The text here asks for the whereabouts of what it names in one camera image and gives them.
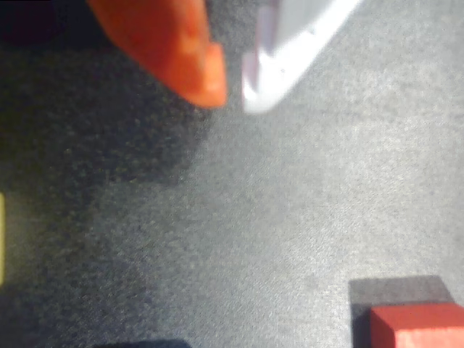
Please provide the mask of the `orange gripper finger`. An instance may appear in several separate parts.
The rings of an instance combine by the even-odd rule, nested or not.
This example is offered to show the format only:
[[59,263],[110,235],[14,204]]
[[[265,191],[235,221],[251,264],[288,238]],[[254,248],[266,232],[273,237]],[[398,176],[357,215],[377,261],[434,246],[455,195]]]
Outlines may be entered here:
[[225,105],[225,58],[210,38],[205,1],[88,5],[110,41],[171,91],[198,107]]

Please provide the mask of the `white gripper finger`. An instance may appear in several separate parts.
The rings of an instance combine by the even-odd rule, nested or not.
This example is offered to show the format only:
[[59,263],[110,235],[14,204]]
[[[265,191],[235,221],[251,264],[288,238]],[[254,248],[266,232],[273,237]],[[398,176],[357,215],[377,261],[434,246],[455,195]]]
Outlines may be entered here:
[[255,43],[243,55],[243,110],[274,108],[355,10],[358,0],[266,1],[257,13]]

